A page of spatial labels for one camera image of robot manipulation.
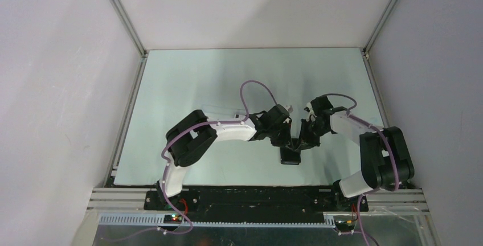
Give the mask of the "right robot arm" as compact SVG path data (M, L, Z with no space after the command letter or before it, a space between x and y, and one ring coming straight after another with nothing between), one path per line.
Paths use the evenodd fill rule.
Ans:
M414 177L414 164L400 128L376 126L350 108L334 107L329 95L308 102L305 111L308 116L301 121L295 151L319 146L320 138L328 133L340 134L359 146L361 169L334 183L331 203L337 210L351 207L355 196L378 189L396 191L402 182Z

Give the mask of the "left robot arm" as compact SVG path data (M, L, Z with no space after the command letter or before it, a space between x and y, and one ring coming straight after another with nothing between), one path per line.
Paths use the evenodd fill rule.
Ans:
M178 207L183 179L210 146L220 141L261 141L270 138L275 146L290 140L291 106L277 104L268 111L242 117L212 120L197 109L166 133L167 145L161 153L166 167L159 180L158 202L167 210Z

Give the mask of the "clear plastic card tray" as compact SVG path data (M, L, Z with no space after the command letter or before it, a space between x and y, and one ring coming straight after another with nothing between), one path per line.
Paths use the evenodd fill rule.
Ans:
M214 105L202 105L201 110L208 118L214 120L234 119L234 115L236 113L240 114L244 118L246 114L244 109L226 108Z

